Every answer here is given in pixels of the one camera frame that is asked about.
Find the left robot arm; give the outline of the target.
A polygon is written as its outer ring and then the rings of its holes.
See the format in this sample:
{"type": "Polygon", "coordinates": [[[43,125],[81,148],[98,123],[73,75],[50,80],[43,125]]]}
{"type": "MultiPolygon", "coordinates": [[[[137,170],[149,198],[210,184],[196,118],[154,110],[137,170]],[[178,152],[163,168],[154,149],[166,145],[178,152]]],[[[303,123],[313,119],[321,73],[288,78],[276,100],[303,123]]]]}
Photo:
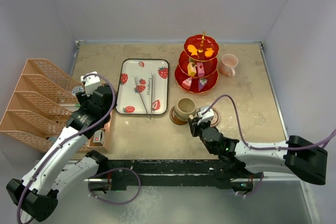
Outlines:
{"type": "Polygon", "coordinates": [[[97,72],[81,77],[83,93],[77,93],[80,103],[72,112],[61,134],[43,158],[21,179],[11,179],[6,190],[17,206],[16,221],[42,222],[55,210],[59,200],[84,179],[104,177],[108,172],[105,156],[91,151],[75,166],[64,167],[73,155],[111,118],[116,103],[112,84],[97,72]]]}

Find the orange fish cake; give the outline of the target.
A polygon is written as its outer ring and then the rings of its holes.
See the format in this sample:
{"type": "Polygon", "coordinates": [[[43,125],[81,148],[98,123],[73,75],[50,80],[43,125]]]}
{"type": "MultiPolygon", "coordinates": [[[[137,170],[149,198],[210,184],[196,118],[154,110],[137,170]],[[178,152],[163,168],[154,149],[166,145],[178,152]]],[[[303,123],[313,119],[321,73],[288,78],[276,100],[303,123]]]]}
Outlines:
{"type": "Polygon", "coordinates": [[[194,45],[188,45],[187,51],[190,53],[191,56],[197,56],[198,55],[198,49],[194,45]]]}
{"type": "Polygon", "coordinates": [[[212,48],[206,48],[206,51],[204,52],[204,55],[206,58],[210,58],[212,57],[214,53],[214,50],[212,48]]]}

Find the yellow cake slice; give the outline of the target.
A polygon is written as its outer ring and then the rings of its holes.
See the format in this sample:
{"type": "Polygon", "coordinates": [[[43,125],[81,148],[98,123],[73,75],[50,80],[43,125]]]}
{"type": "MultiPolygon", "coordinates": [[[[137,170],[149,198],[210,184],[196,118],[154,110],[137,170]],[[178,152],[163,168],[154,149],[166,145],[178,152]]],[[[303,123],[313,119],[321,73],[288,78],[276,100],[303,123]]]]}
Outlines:
{"type": "Polygon", "coordinates": [[[197,74],[196,63],[189,62],[187,65],[187,73],[190,77],[194,77],[197,74]]]}

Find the pink mug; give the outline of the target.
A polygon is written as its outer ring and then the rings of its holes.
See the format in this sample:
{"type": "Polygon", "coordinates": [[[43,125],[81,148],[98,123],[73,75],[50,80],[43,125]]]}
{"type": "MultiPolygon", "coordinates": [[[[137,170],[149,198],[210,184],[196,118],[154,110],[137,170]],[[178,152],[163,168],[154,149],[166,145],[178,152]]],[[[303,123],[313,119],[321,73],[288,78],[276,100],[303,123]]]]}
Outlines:
{"type": "Polygon", "coordinates": [[[238,63],[238,58],[235,55],[225,54],[219,63],[219,72],[224,76],[234,77],[238,63]]]}

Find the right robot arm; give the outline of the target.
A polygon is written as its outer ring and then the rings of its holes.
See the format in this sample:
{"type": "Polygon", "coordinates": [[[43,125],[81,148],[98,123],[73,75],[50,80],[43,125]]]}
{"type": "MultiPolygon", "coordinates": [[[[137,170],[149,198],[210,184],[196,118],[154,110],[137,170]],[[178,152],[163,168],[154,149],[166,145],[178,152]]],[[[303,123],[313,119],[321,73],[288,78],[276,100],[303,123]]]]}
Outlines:
{"type": "Polygon", "coordinates": [[[198,137],[210,154],[227,164],[238,177],[264,172],[294,174],[301,180],[325,185],[328,152],[299,137],[275,142],[271,147],[262,143],[253,145],[225,137],[211,126],[214,112],[202,107],[187,119],[191,135],[198,137]]]}

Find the purple cake slice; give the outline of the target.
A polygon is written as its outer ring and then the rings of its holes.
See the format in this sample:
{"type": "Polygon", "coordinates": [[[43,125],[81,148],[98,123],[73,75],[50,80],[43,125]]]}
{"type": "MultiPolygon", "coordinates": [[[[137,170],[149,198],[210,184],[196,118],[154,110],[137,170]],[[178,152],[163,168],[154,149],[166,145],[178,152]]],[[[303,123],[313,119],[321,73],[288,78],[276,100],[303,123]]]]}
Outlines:
{"type": "Polygon", "coordinates": [[[204,89],[204,87],[207,84],[207,79],[206,78],[199,78],[198,80],[198,91],[202,91],[204,89]]]}

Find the brown wooden coaster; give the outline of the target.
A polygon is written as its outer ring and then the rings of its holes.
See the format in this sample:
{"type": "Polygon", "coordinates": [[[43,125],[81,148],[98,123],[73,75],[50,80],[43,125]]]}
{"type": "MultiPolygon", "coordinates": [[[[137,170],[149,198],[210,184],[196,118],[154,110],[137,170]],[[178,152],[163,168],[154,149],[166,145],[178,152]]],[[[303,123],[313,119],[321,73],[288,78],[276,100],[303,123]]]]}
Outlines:
{"type": "Polygon", "coordinates": [[[214,112],[214,117],[211,120],[211,127],[214,127],[214,126],[217,126],[219,124],[221,117],[220,117],[220,113],[218,112],[217,109],[212,107],[212,110],[214,112]]]}
{"type": "Polygon", "coordinates": [[[171,120],[174,124],[176,124],[176,125],[185,125],[185,124],[187,124],[187,121],[182,121],[182,120],[180,120],[180,119],[176,116],[175,111],[174,111],[174,107],[172,107],[172,108],[170,109],[170,120],[171,120]]]}

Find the metal tongs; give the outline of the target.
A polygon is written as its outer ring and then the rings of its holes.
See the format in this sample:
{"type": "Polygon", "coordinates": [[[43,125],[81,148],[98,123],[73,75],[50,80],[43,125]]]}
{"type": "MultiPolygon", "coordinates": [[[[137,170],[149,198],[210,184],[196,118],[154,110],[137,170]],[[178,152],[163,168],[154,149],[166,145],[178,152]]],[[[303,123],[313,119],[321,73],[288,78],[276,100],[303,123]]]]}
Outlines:
{"type": "Polygon", "coordinates": [[[135,113],[151,118],[154,115],[154,74],[151,70],[137,70],[133,81],[135,113]]]}

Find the beige ceramic mug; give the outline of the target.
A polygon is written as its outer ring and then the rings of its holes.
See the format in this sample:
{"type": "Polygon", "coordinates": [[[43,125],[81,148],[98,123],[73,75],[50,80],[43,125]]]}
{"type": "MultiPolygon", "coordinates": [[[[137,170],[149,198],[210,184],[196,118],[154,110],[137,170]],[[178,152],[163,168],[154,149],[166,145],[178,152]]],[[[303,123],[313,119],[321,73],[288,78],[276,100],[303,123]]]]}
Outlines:
{"type": "Polygon", "coordinates": [[[196,114],[196,104],[190,98],[181,98],[174,106],[174,113],[181,121],[187,121],[190,115],[196,114]]]}

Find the salmon pink cake slice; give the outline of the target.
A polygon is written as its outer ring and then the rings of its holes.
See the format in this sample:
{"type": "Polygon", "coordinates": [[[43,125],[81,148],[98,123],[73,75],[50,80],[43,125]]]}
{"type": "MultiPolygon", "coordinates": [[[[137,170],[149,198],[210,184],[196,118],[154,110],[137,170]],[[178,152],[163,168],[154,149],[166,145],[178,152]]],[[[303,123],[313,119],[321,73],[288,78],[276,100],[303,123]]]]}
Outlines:
{"type": "Polygon", "coordinates": [[[193,78],[192,77],[189,77],[189,78],[186,78],[183,82],[182,82],[182,87],[186,90],[190,90],[191,88],[191,85],[192,85],[192,81],[193,81],[193,78]]]}

